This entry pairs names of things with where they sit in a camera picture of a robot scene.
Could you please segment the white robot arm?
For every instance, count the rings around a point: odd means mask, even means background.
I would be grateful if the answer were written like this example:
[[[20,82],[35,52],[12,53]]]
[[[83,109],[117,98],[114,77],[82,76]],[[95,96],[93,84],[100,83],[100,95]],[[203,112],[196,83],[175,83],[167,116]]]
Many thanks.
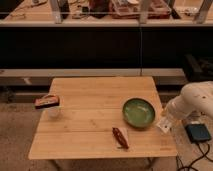
[[[158,125],[171,128],[175,122],[187,118],[193,111],[213,118],[213,81],[184,85],[180,94],[167,103]]]

